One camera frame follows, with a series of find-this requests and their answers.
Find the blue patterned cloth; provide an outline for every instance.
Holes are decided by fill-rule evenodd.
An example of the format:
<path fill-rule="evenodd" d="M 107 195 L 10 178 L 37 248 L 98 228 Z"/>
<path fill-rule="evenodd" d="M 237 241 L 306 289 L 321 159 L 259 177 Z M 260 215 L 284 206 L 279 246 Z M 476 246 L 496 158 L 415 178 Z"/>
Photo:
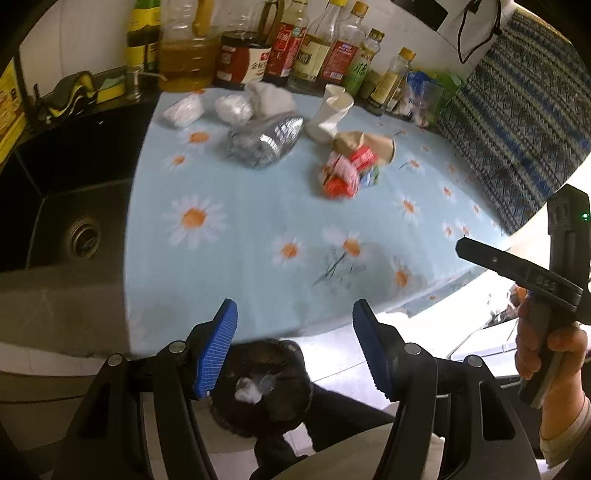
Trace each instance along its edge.
<path fill-rule="evenodd" d="M 163 93 L 141 151 L 129 205 L 125 300 L 131 353 L 152 355 L 238 304 L 235 341 L 312 334 L 351 322 L 353 303 L 418 313 L 482 269 L 460 260 L 463 235 L 507 246 L 494 210 L 444 138 L 355 106 L 340 131 L 394 137 L 376 186 L 329 200 L 318 175 L 330 148 L 305 134 L 262 170 L 229 155 L 228 126 L 208 89 L 186 130 L 162 121 L 183 95 Z M 295 95 L 311 118 L 322 99 Z"/>
<path fill-rule="evenodd" d="M 517 9 L 439 127 L 513 233 L 591 151 L 589 73 L 568 40 Z"/>

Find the sink drain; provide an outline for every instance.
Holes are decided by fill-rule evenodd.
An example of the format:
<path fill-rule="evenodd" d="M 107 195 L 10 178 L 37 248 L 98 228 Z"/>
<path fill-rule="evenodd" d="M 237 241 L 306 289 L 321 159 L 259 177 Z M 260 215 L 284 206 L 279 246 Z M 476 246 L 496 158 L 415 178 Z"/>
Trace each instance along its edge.
<path fill-rule="evenodd" d="M 99 245 L 100 226 L 90 217 L 75 222 L 66 235 L 66 250 L 72 258 L 88 259 L 96 253 Z"/>

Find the bottle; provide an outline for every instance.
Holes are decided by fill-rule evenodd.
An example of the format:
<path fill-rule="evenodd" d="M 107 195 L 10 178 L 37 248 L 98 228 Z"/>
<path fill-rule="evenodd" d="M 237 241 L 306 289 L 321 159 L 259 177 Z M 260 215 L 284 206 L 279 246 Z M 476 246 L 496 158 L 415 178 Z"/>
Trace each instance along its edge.
<path fill-rule="evenodd" d="M 329 0 L 324 12 L 312 22 L 295 58 L 289 85 L 294 90 L 311 92 L 322 64 L 337 36 L 336 24 L 347 0 Z"/>
<path fill-rule="evenodd" d="M 410 70 L 410 63 L 414 59 L 415 54 L 407 49 L 402 48 L 398 57 L 393 57 L 390 62 L 390 68 L 378 83 L 374 91 L 369 95 L 365 109 L 374 115 L 383 115 L 387 104 L 396 92 L 396 88 L 406 77 Z"/>
<path fill-rule="evenodd" d="M 359 92 L 369 71 L 369 65 L 379 52 L 379 44 L 383 38 L 384 34 L 380 30 L 372 28 L 369 35 L 361 42 L 359 50 L 355 54 L 351 65 L 349 65 L 342 82 L 343 87 L 351 96 L 354 97 Z"/>
<path fill-rule="evenodd" d="M 211 24 L 213 0 L 171 9 L 160 40 L 159 87 L 166 92 L 195 92 L 210 85 L 216 72 L 220 32 Z"/>
<path fill-rule="evenodd" d="M 340 85 L 361 42 L 366 36 L 361 22 L 368 8 L 368 5 L 363 2 L 355 2 L 350 15 L 337 24 L 337 39 L 331 45 L 326 60 L 320 69 L 317 81 L 319 89 L 323 89 L 327 83 Z"/>
<path fill-rule="evenodd" d="M 284 12 L 284 0 L 241 0 L 227 3 L 227 21 L 220 41 L 214 84 L 242 90 L 260 82 Z"/>
<path fill-rule="evenodd" d="M 267 62 L 263 80 L 284 86 L 308 27 L 308 0 L 292 0 L 285 10 Z"/>
<path fill-rule="evenodd" d="M 129 71 L 158 71 L 160 0 L 135 0 L 127 27 L 127 67 Z"/>

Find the kitchen counter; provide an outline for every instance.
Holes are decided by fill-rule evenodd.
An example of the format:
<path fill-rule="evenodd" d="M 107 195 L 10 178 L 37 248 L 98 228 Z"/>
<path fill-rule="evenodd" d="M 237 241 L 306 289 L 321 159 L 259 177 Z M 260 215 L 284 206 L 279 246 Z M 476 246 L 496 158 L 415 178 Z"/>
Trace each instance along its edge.
<path fill-rule="evenodd" d="M 377 186 L 329 200 L 317 177 L 330 148 L 305 134 L 263 170 L 229 154 L 228 126 L 213 103 L 230 93 L 208 89 L 206 114 L 181 131 L 161 114 L 184 95 L 163 93 L 148 127 L 126 229 L 133 355 L 185 338 L 227 297 L 238 304 L 235 341 L 336 328 L 351 321 L 362 297 L 375 312 L 418 313 L 482 271 L 457 258 L 455 240 L 507 247 L 492 208 L 442 137 L 353 107 L 339 130 L 392 136 L 395 157 Z M 322 101 L 294 97 L 305 118 Z"/>

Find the glass bottle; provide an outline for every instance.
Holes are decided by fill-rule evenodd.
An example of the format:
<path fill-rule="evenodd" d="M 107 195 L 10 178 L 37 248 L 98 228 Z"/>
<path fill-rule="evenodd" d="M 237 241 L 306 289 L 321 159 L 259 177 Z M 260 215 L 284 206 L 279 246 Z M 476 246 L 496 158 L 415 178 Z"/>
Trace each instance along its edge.
<path fill-rule="evenodd" d="M 383 76 L 382 80 L 377 84 L 374 91 L 369 95 L 365 109 L 374 115 L 383 115 L 386 106 L 394 93 L 396 88 L 406 77 L 410 70 L 410 63 L 413 61 L 415 54 L 407 49 L 402 48 L 398 57 L 393 57 L 390 62 L 390 68 Z"/>
<path fill-rule="evenodd" d="M 368 8 L 368 5 L 363 2 L 355 2 L 350 15 L 337 24 L 337 39 L 330 47 L 316 82 L 320 89 L 324 89 L 327 83 L 340 85 L 343 80 L 366 36 L 366 31 L 361 23 Z"/>
<path fill-rule="evenodd" d="M 160 0 L 135 0 L 127 27 L 126 62 L 129 72 L 158 70 Z"/>
<path fill-rule="evenodd" d="M 283 13 L 263 78 L 266 82 L 278 86 L 287 83 L 287 77 L 310 22 L 306 15 L 307 7 L 308 0 L 292 0 L 289 8 Z"/>
<path fill-rule="evenodd" d="M 341 84 L 351 96 L 354 97 L 359 92 L 363 80 L 369 72 L 369 66 L 379 52 L 380 42 L 383 38 L 384 34 L 380 30 L 372 28 L 369 35 L 361 42 Z"/>
<path fill-rule="evenodd" d="M 337 36 L 337 22 L 347 0 L 329 0 L 324 12 L 312 22 L 295 58 L 289 85 L 294 90 L 311 92 L 314 81 Z"/>
<path fill-rule="evenodd" d="M 284 0 L 227 2 L 215 85 L 242 90 L 248 82 L 262 80 L 284 5 Z"/>

